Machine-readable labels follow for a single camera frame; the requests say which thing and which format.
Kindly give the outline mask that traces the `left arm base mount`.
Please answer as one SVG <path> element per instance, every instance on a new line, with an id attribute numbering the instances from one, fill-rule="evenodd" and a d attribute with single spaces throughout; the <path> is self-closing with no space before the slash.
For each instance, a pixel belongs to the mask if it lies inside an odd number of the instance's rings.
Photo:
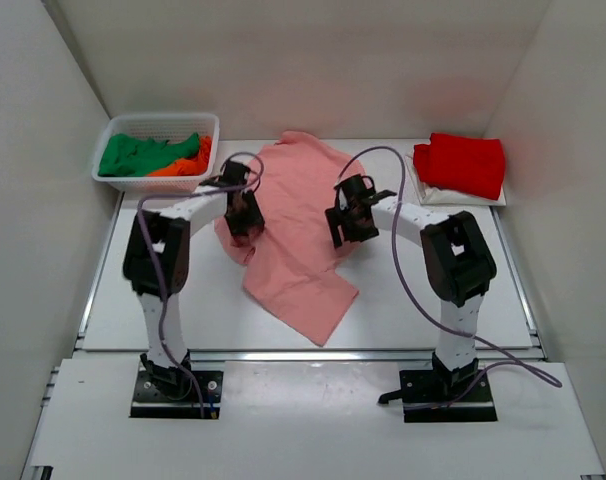
<path id="1" fill-rule="evenodd" d="M 130 417 L 137 419 L 218 420 L 223 393 L 224 372 L 194 371 L 202 401 L 191 380 L 169 385 L 155 379 L 139 366 L 130 405 Z"/>

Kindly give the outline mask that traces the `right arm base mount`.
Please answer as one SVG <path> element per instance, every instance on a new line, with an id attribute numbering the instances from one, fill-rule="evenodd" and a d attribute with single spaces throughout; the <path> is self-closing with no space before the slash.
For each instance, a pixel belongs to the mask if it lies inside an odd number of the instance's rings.
<path id="1" fill-rule="evenodd" d="M 405 423 L 491 423 L 498 421 L 487 373 L 475 358 L 448 370 L 432 354 L 430 367 L 399 371 L 399 387 L 383 393 L 377 404 L 400 401 Z"/>

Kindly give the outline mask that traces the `pink t-shirt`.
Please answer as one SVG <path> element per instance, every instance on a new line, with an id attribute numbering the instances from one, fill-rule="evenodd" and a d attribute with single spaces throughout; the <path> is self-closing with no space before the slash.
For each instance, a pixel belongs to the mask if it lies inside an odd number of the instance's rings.
<path id="1" fill-rule="evenodd" d="M 245 266 L 243 287 L 265 310 L 317 346 L 326 344 L 358 295 L 337 274 L 356 249 L 336 249 L 325 217 L 337 178 L 361 174 L 358 161 L 311 134 L 286 131 L 263 147 L 265 171 L 255 197 L 264 231 L 243 245 L 224 219 L 214 230 L 224 251 Z"/>

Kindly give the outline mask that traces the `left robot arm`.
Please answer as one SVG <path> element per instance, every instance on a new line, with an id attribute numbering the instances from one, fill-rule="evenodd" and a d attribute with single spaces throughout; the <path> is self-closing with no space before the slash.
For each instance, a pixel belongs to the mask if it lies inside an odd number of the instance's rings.
<path id="1" fill-rule="evenodd" d="M 190 268 L 191 238 L 223 220 L 235 246 L 245 247 L 265 227 L 256 199 L 264 164 L 252 170 L 230 156 L 220 173 L 188 194 L 158 193 L 137 204 L 122 265 L 143 310 L 148 350 L 141 363 L 152 384 L 172 400 L 197 400 L 202 388 L 191 370 L 182 334 L 179 294 Z"/>

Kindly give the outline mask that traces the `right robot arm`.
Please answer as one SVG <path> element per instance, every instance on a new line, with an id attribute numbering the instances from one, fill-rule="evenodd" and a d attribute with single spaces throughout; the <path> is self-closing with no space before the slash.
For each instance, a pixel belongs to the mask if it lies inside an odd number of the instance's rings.
<path id="1" fill-rule="evenodd" d="M 478 371 L 478 316 L 497 274 L 494 258 L 475 217 L 432 212 L 404 202 L 390 190 L 368 186 L 366 175 L 353 175 L 334 187 L 334 205 L 325 211 L 333 244 L 361 243 L 381 230 L 421 248 L 427 279 L 441 301 L 439 329 L 432 354 L 431 387 L 443 400 L 463 393 Z"/>

